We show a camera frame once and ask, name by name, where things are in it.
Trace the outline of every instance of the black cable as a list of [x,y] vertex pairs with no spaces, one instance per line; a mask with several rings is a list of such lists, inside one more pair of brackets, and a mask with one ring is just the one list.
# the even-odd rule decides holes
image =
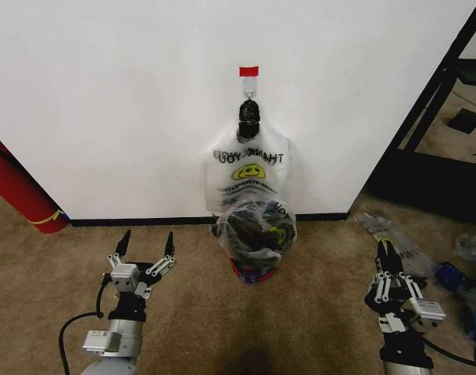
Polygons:
[[450,359],[453,359],[454,361],[457,361],[457,362],[460,362],[460,363],[463,363],[465,365],[468,365],[468,366],[473,366],[473,367],[476,367],[476,362],[471,360],[471,359],[467,359],[467,358],[464,358],[464,357],[460,357],[459,355],[456,355],[456,354],[453,354],[453,353],[450,353],[448,352],[447,350],[443,349],[443,348],[440,348],[439,346],[437,346],[436,344],[430,342],[428,339],[426,339],[425,337],[422,336],[422,341],[424,342],[424,344],[426,344],[429,348],[431,349],[434,349],[437,353],[440,353]]
[[111,276],[106,273],[104,275],[104,278],[102,279],[102,284],[98,290],[97,293],[97,298],[95,300],[95,311],[93,312],[86,312],[84,314],[76,315],[73,318],[69,319],[66,321],[63,325],[63,327],[60,329],[59,332],[59,352],[60,352],[60,359],[63,361],[63,367],[64,367],[64,373],[66,375],[70,375],[69,371],[69,363],[67,362],[67,357],[66,357],[66,349],[64,348],[64,332],[66,331],[66,328],[74,321],[79,320],[81,318],[86,318],[87,316],[97,316],[99,319],[101,319],[104,316],[104,313],[100,311],[100,301],[102,299],[102,293],[104,289],[106,288],[106,285],[111,281]]

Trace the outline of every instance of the red fire extinguisher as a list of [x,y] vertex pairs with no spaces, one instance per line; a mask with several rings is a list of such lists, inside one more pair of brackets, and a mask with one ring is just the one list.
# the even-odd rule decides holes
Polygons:
[[64,212],[19,166],[1,142],[0,195],[42,233],[54,233],[67,225]]

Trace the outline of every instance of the bag contents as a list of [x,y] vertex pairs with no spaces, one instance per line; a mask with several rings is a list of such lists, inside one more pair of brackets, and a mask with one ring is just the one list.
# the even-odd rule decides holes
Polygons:
[[247,284],[272,276],[296,239],[295,214],[285,202],[244,194],[213,226],[213,234]]

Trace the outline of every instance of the smiley face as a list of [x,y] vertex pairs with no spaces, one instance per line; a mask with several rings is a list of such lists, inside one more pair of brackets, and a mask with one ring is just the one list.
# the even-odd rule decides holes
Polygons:
[[277,244],[281,245],[283,242],[285,242],[286,239],[286,230],[285,229],[279,229],[276,227],[271,227],[269,229],[269,232],[276,232],[277,233]]
[[266,172],[258,164],[246,164],[232,174],[233,180],[242,180],[243,178],[265,178]]

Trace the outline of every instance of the carpet floor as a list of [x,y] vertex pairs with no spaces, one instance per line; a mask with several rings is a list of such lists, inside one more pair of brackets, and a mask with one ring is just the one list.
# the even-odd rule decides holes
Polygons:
[[[361,194],[353,213],[383,213],[436,262],[476,275],[476,264],[453,254],[456,236],[476,227]],[[71,316],[92,311],[106,256],[126,227],[67,227],[43,235],[0,198],[0,374],[61,373],[57,336]],[[382,374],[382,335],[363,303],[374,274],[374,239],[353,217],[299,223],[299,240],[264,284],[244,285],[224,251],[200,226],[133,227],[127,260],[161,257],[174,231],[177,266],[155,286],[146,310],[138,368],[143,374]],[[448,319],[428,338],[471,358],[458,302],[437,285]],[[106,289],[102,307],[115,305]],[[81,349],[86,318],[66,332],[71,373],[95,357]],[[435,373],[476,374],[428,350]]]

